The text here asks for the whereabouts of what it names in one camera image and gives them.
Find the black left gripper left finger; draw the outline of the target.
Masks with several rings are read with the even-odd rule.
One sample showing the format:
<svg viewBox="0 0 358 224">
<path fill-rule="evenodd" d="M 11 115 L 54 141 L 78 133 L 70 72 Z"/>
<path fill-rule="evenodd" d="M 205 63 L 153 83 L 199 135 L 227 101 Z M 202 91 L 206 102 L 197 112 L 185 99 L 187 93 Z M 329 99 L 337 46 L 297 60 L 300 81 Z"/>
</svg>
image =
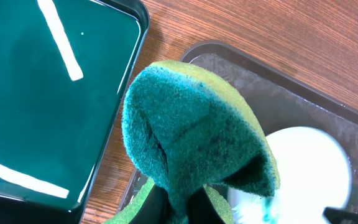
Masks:
<svg viewBox="0 0 358 224">
<path fill-rule="evenodd" d="M 167 191 L 155 185 L 129 224 L 165 224 L 169 208 Z"/>
</svg>

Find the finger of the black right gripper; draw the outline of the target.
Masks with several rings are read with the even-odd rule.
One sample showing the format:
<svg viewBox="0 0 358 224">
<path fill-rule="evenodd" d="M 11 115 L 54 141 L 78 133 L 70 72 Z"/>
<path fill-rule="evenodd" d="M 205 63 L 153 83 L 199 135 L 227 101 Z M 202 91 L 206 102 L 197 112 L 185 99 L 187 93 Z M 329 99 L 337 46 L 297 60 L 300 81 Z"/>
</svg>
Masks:
<svg viewBox="0 0 358 224">
<path fill-rule="evenodd" d="M 345 210 L 326 207 L 323 215 L 329 221 L 330 224 L 358 224 L 358 214 L 351 213 Z"/>
</svg>

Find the white plate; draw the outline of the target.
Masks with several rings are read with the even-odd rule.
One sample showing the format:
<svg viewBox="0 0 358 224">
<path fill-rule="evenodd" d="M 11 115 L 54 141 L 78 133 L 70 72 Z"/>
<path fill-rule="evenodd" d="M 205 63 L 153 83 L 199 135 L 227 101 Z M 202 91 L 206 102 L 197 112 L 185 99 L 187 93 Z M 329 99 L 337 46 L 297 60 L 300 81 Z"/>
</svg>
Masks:
<svg viewBox="0 0 358 224">
<path fill-rule="evenodd" d="M 327 223 L 326 207 L 345 208 L 351 194 L 351 165 L 328 133 L 292 127 L 267 136 L 277 162 L 280 188 L 273 198 L 229 189 L 235 223 Z"/>
</svg>

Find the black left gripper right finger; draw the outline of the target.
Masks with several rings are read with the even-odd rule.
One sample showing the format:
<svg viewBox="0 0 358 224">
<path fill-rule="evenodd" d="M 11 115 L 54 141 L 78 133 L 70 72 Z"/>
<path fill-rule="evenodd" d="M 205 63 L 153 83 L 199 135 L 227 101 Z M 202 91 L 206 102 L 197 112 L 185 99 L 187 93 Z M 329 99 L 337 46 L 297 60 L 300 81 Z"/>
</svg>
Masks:
<svg viewBox="0 0 358 224">
<path fill-rule="evenodd" d="M 189 224 L 224 224 L 204 187 L 198 189 L 188 200 L 188 222 Z"/>
</svg>

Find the green yellow sponge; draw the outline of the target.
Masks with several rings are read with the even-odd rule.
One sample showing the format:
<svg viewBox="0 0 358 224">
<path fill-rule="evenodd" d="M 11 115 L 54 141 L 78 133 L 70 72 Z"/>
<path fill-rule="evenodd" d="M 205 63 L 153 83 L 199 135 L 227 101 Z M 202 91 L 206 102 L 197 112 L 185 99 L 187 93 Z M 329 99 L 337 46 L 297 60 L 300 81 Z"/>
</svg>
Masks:
<svg viewBox="0 0 358 224">
<path fill-rule="evenodd" d="M 124 100 L 122 135 L 147 181 L 111 223 L 129 224 L 155 185 L 168 194 L 166 223 L 189 223 L 188 200 L 202 187 L 224 223 L 234 218 L 215 185 L 263 198 L 280 187 L 274 155 L 243 96 L 190 63 L 154 62 L 138 74 Z"/>
</svg>

